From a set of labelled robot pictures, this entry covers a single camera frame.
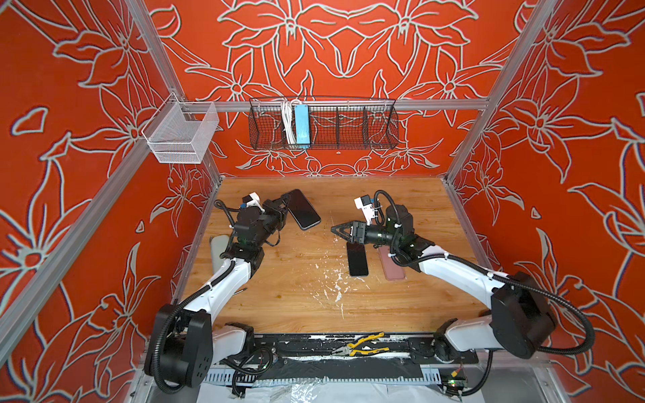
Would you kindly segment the black smartphone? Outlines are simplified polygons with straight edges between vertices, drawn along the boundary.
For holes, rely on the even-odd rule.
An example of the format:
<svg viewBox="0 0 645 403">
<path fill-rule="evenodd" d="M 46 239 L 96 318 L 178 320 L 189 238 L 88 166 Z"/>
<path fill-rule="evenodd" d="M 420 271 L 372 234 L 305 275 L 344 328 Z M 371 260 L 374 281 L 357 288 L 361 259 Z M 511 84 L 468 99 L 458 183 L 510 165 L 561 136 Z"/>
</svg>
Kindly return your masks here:
<svg viewBox="0 0 645 403">
<path fill-rule="evenodd" d="M 284 193 L 282 199 L 300 230 L 307 231 L 321 223 L 322 218 L 300 189 Z"/>
</svg>

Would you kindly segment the pink phone case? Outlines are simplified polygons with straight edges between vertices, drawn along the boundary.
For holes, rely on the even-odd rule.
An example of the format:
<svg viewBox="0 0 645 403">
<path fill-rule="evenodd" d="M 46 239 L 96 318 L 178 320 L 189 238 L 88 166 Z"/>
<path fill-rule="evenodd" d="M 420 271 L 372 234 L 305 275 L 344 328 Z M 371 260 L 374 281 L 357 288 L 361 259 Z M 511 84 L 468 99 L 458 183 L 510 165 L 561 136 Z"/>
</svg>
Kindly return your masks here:
<svg viewBox="0 0 645 403">
<path fill-rule="evenodd" d="M 396 265 L 392 258 L 389 256 L 389 248 L 386 245 L 383 245 L 377 249 L 384 277 L 388 281 L 400 281 L 406 279 L 405 269 L 399 265 Z"/>
</svg>

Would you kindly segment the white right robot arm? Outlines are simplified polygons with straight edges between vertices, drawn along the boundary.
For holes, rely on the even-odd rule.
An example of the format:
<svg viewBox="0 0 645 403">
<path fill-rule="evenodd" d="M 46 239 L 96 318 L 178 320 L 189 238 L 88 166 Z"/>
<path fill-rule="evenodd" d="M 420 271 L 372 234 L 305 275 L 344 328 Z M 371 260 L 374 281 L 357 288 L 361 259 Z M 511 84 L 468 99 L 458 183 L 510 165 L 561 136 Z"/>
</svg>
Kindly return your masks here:
<svg viewBox="0 0 645 403">
<path fill-rule="evenodd" d="M 395 265 L 443 280 L 485 305 L 488 314 L 450 319 L 434 332 L 432 351 L 441 362 L 450 363 L 460 353 L 478 349 L 505 350 L 520 359 L 530 359 L 537 352 L 576 355 L 591 350 L 596 341 L 591 321 L 572 303 L 540 288 L 526 273 L 488 270 L 417 235 L 413 217 L 403 205 L 389 206 L 378 223 L 352 221 L 331 231 L 349 243 L 385 246 Z M 584 337 L 575 346 L 546 346 L 557 327 L 552 303 L 582 325 Z"/>
</svg>

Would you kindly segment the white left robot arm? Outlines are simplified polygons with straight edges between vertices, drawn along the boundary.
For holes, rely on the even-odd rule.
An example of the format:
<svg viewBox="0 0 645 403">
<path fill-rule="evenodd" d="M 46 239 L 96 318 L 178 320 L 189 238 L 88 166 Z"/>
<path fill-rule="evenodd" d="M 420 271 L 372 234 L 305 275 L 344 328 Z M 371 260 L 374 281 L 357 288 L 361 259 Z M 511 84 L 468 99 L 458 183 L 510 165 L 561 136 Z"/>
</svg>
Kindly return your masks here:
<svg viewBox="0 0 645 403">
<path fill-rule="evenodd" d="M 239 354 L 249 344 L 249 327 L 229 324 L 213 331 L 213 323 L 260 268 L 264 245 L 286 225 L 290 199 L 284 194 L 260 201 L 251 193 L 236 209 L 215 201 L 215 208 L 228 218 L 231 233 L 209 242 L 213 275 L 189 297 L 164 305 L 156 314 L 144 372 L 163 393 L 174 395 L 199 386 L 212 362 Z"/>
</svg>

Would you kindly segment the pale green soap bar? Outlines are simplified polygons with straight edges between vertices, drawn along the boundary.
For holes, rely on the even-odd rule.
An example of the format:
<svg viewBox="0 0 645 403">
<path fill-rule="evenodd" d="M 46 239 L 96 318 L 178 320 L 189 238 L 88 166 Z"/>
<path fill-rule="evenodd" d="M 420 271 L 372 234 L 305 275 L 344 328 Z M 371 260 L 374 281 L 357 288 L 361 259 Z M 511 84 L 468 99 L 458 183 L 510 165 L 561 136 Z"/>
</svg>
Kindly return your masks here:
<svg viewBox="0 0 645 403">
<path fill-rule="evenodd" d="M 209 248 L 210 248 L 212 268 L 213 268 L 214 275 L 220 272 L 225 262 L 225 259 L 221 257 L 221 254 L 224 253 L 226 248 L 228 247 L 228 240 L 229 240 L 228 235 L 213 236 L 209 239 Z"/>
</svg>

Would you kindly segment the light blue flat box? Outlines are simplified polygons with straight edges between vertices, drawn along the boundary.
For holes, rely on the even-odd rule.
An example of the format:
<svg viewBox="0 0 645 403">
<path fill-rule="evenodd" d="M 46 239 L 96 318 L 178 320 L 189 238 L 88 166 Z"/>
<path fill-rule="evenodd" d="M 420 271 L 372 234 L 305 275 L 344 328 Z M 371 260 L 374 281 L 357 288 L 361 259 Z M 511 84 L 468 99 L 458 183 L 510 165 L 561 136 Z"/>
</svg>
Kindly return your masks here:
<svg viewBox="0 0 645 403">
<path fill-rule="evenodd" d="M 311 144 L 309 107 L 300 103 L 294 107 L 296 144 L 308 147 Z"/>
</svg>

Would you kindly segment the yellow handled pliers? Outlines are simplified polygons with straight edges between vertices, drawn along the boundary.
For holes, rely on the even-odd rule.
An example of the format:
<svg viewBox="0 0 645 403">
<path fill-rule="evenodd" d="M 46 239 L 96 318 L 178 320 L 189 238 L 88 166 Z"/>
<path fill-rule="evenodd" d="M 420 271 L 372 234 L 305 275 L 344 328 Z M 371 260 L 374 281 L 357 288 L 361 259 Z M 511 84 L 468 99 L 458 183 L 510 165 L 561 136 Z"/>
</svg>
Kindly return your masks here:
<svg viewBox="0 0 645 403">
<path fill-rule="evenodd" d="M 384 336 L 384 332 L 364 336 L 353 343 L 349 343 L 340 348 L 334 349 L 331 352 L 331 355 L 339 357 L 357 357 L 373 356 L 390 352 L 391 349 L 389 349 L 388 347 L 374 348 L 369 346 L 369 343 L 375 342 Z"/>
</svg>

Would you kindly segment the clear plastic wall bin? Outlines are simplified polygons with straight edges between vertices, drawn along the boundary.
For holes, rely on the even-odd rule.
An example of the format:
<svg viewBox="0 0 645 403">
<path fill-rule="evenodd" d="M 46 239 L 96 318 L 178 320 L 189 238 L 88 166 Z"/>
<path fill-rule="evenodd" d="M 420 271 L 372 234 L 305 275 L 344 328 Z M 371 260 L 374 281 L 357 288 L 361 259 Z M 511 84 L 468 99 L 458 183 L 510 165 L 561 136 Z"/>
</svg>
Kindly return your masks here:
<svg viewBox="0 0 645 403">
<path fill-rule="evenodd" d="M 200 164 L 219 127 L 214 102 L 183 102 L 171 92 L 142 129 L 162 164 Z"/>
</svg>

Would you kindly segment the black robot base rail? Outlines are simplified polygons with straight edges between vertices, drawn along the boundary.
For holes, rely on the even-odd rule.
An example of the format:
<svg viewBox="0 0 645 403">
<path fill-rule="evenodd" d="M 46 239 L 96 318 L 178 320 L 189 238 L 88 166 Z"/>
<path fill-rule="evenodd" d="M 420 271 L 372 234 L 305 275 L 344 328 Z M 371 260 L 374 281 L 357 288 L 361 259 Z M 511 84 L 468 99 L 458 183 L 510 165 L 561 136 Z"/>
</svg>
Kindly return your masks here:
<svg viewBox="0 0 645 403">
<path fill-rule="evenodd" d="M 439 385 L 455 369 L 478 367 L 481 360 L 470 351 L 445 364 L 434 356 L 431 333 L 386 333 L 369 343 L 370 347 L 388 347 L 390 352 L 373 356 L 332 356 L 334 349 L 353 343 L 360 333 L 264 333 L 255 335 L 255 347 L 270 349 L 274 364 L 265 373 L 241 374 L 234 369 L 213 364 L 205 381 L 215 386 L 283 386 L 298 382 L 375 382 L 386 385 Z"/>
</svg>

